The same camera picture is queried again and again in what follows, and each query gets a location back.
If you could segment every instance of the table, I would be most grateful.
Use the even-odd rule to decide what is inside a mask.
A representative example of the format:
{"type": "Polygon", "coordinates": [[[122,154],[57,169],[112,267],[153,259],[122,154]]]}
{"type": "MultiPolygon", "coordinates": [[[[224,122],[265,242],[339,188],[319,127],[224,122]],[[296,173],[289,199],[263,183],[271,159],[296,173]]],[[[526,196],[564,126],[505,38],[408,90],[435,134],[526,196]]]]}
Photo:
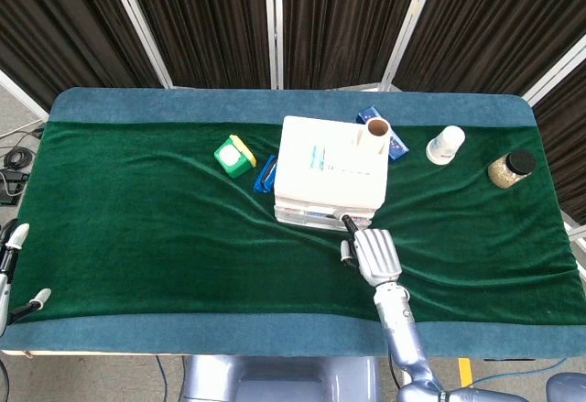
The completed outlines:
{"type": "MultiPolygon", "coordinates": [[[[389,207],[375,216],[374,225],[388,227],[396,239],[405,268],[401,280],[411,290],[415,315],[421,321],[418,327],[429,355],[546,358],[586,353],[585,347],[573,342],[586,334],[586,300],[559,217],[535,120],[523,100],[506,95],[417,92],[192,89],[77,88],[57,99],[21,211],[21,219],[31,222],[31,235],[19,261],[12,302],[16,305],[27,299],[31,290],[42,287],[52,287],[54,296],[30,322],[10,327],[0,340],[0,347],[128,353],[384,356],[385,342],[375,320],[374,306],[369,304],[372,291],[360,278],[337,270],[334,243],[341,235],[317,236],[312,231],[276,224],[270,214],[271,197],[257,198],[250,190],[254,173],[229,181],[207,160],[207,154],[200,153],[217,147],[224,140],[221,135],[235,129],[239,134],[244,133],[243,139],[262,158],[277,146],[277,125],[286,114],[351,122],[358,110],[371,104],[391,121],[411,147],[403,160],[390,167],[389,207]],[[425,144],[449,124],[464,128],[467,143],[448,167],[435,168],[431,164],[423,167],[425,144]],[[538,155],[540,169],[523,182],[525,187],[518,184],[508,193],[489,191],[485,167],[516,146],[532,148],[538,155]],[[121,153],[123,160],[116,160],[116,153],[121,153]],[[157,169],[169,169],[165,167],[169,160],[176,166],[172,175],[159,175],[157,169]],[[135,182],[125,185],[127,179],[121,179],[130,168],[138,171],[134,176],[152,179],[149,185],[153,190],[169,191],[170,199],[183,201],[169,205],[168,209],[164,204],[153,206],[144,197],[137,201],[143,186],[135,182]],[[175,192],[178,184],[166,185],[169,175],[176,182],[174,178],[178,174],[184,176],[181,173],[184,170],[188,173],[197,170],[194,174],[198,177],[212,175],[214,182],[209,186],[197,186],[197,190],[211,190],[208,193],[211,197],[197,196],[184,188],[175,192]],[[458,175],[455,185],[451,172],[458,175]],[[80,201],[85,193],[100,185],[101,179],[96,175],[109,180],[102,187],[112,188],[103,188],[99,201],[96,196],[80,201]],[[425,185],[430,181],[436,182],[431,186],[437,192],[431,192],[431,186],[425,185]],[[287,242],[291,244],[284,247],[292,254],[298,251],[298,245],[319,248],[320,254],[314,256],[317,262],[312,268],[325,280],[315,285],[308,283],[315,290],[295,289],[295,282],[288,283],[302,297],[296,300],[282,294],[281,298],[288,299],[287,309],[262,295],[263,288],[278,290],[276,283],[283,283],[287,274],[278,275],[275,281],[258,288],[249,277],[238,277],[238,272],[231,272],[237,289],[247,295],[240,301],[229,294],[219,297],[216,290],[205,299],[189,297],[191,288],[186,284],[193,278],[198,282],[206,279],[189,270],[182,272],[171,263],[174,251],[181,253],[184,247],[173,247],[168,253],[158,248],[152,254],[145,248],[177,239],[199,242],[190,239],[202,236],[188,227],[185,233],[171,235],[165,231],[155,238],[152,233],[142,233],[141,226],[159,215],[165,217],[166,227],[161,230],[185,226],[182,220],[193,219],[193,210],[188,208],[190,202],[206,199],[216,202],[215,207],[225,207],[223,217],[228,217],[226,212],[234,208],[233,201],[218,202],[219,197],[213,191],[218,184],[232,184],[227,185],[226,192],[238,193],[235,205],[243,207],[232,213],[242,213],[244,207],[248,208],[246,205],[256,211],[251,229],[246,229],[248,233],[255,232],[253,225],[265,227],[267,232],[263,235],[289,239],[287,242]],[[416,196],[414,187],[426,189],[416,196]],[[542,199],[532,199],[531,193],[537,192],[542,199]],[[468,199],[470,194],[480,196],[478,201],[468,199]],[[126,203],[133,196],[137,198],[126,203]],[[467,208],[455,204],[451,208],[442,203],[446,196],[465,200],[467,208]],[[513,196],[515,202],[507,201],[505,196],[513,196]],[[518,207],[514,211],[510,208],[512,204],[518,207]],[[134,205],[132,211],[128,205],[134,205]],[[83,210],[81,206],[91,206],[92,214],[75,210],[83,210]],[[136,223],[141,225],[133,230],[126,222],[118,224],[118,216],[113,214],[117,208],[126,208],[125,218],[134,214],[136,223]],[[487,215],[486,222],[478,222],[482,219],[479,212],[483,211],[494,217],[487,215]],[[79,223],[80,214],[85,223],[79,223]],[[438,220],[444,216],[445,223],[438,220]],[[483,226],[475,228],[473,233],[454,232],[458,227],[465,228],[466,223],[483,226]],[[492,223],[509,224],[510,233],[496,233],[506,226],[495,231],[492,223]],[[535,233],[538,223],[539,232],[535,233]],[[75,244],[65,234],[66,229],[74,236],[75,244]],[[86,238],[82,238],[83,233],[87,233],[86,238]],[[110,233],[115,233],[115,238],[108,239],[110,233]],[[142,254],[133,250],[136,241],[125,244],[124,236],[136,233],[144,245],[142,254]],[[103,246],[95,244],[98,237],[103,246]],[[88,240],[92,245],[84,246],[88,240]],[[521,247],[531,254],[523,255],[520,262],[507,253],[510,245],[516,248],[516,254],[521,247]],[[466,248],[466,254],[453,255],[452,252],[458,253],[458,248],[466,248]],[[160,258],[152,258],[154,253],[160,254],[160,258]],[[111,258],[112,254],[116,254],[116,259],[111,258]],[[141,256],[149,261],[144,270],[141,256]],[[95,263],[88,265],[87,257],[94,257],[95,263]],[[487,276],[484,272],[487,266],[498,277],[487,276]],[[151,289],[140,286],[141,279],[150,276],[160,280],[158,286],[153,282],[149,283],[153,285],[151,289]],[[96,278],[106,281],[109,277],[118,281],[108,283],[108,288],[100,288],[101,283],[93,284],[96,278]],[[133,285],[141,287],[135,294],[133,285]],[[335,288],[339,288],[340,294],[346,294],[348,306],[323,299],[324,294],[335,288]],[[152,299],[158,297],[158,292],[164,299],[152,299]],[[482,305],[477,301],[476,305],[473,300],[481,296],[488,299],[482,305]],[[500,301],[496,303],[491,297],[499,297],[500,301]],[[238,311],[233,307],[236,301],[240,306],[238,311]]],[[[205,221],[213,224],[219,217],[208,214],[205,221]]],[[[230,226],[242,231],[238,228],[240,222],[230,222],[230,226]]],[[[209,234],[203,237],[210,240],[209,234]]],[[[223,251],[214,253],[214,257],[231,254],[231,244],[238,250],[247,245],[245,239],[238,240],[238,235],[220,244],[223,251]]],[[[215,246],[205,247],[209,250],[215,246]]],[[[251,260],[262,263],[259,265],[262,268],[270,267],[266,259],[251,260]]],[[[303,260],[313,263],[313,259],[303,260]]],[[[295,264],[290,268],[297,269],[295,264]]],[[[305,275],[295,272],[296,276],[305,275]]]]}

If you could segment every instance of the blue box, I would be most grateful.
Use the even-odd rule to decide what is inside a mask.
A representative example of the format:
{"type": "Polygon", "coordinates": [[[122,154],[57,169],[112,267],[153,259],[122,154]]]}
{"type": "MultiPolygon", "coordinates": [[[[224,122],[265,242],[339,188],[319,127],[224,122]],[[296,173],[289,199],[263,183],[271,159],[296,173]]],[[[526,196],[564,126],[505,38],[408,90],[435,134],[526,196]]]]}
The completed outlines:
{"type": "MultiPolygon", "coordinates": [[[[376,118],[377,116],[384,118],[382,115],[380,115],[374,106],[370,106],[358,113],[356,116],[356,123],[365,125],[368,120],[371,118],[376,118]]],[[[389,160],[397,161],[408,151],[409,148],[405,145],[401,138],[399,138],[399,135],[397,135],[396,132],[391,128],[391,143],[388,148],[389,160]]]]}

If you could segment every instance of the blue cable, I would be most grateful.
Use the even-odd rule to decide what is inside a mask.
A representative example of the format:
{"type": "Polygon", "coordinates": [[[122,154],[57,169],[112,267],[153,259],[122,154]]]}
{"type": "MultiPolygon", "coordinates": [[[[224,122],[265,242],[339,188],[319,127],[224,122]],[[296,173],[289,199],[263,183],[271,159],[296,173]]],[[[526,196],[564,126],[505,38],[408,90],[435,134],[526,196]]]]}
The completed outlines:
{"type": "Polygon", "coordinates": [[[492,376],[483,377],[482,379],[478,379],[477,381],[472,382],[469,386],[475,386],[476,384],[480,384],[481,382],[489,382],[489,381],[495,381],[496,379],[503,379],[504,377],[536,375],[537,373],[543,373],[543,372],[546,372],[547,370],[553,370],[554,368],[557,368],[560,365],[564,364],[566,361],[568,361],[568,358],[564,358],[556,364],[550,365],[549,367],[540,368],[538,370],[527,370],[526,372],[518,372],[518,373],[503,373],[501,375],[492,375],[492,376]]]}

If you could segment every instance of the glass jar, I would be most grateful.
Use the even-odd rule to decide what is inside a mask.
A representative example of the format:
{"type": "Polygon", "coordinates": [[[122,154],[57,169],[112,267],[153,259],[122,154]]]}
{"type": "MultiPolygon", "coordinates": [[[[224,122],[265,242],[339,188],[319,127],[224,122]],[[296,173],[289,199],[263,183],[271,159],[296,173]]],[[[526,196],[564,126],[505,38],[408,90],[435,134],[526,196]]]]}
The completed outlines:
{"type": "Polygon", "coordinates": [[[488,166],[488,177],[497,187],[508,189],[529,176],[536,164],[535,157],[528,150],[514,150],[488,166]]]}

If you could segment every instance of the brown curtain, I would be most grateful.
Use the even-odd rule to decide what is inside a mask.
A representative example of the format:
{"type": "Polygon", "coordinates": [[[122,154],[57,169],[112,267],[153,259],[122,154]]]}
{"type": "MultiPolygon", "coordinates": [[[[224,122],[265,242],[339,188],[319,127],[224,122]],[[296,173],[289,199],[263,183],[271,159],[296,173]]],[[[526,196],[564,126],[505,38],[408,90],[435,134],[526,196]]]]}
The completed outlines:
{"type": "Polygon", "coordinates": [[[586,61],[533,108],[564,212],[586,223],[586,61]]]}
{"type": "Polygon", "coordinates": [[[269,88],[266,0],[139,0],[173,84],[269,88]]]}
{"type": "Polygon", "coordinates": [[[428,0],[394,85],[522,94],[586,34],[586,0],[428,0]]]}
{"type": "Polygon", "coordinates": [[[381,81],[410,1],[283,0],[286,87],[381,81]]]}
{"type": "Polygon", "coordinates": [[[72,86],[160,86],[119,0],[0,0],[0,69],[47,111],[72,86]]]}

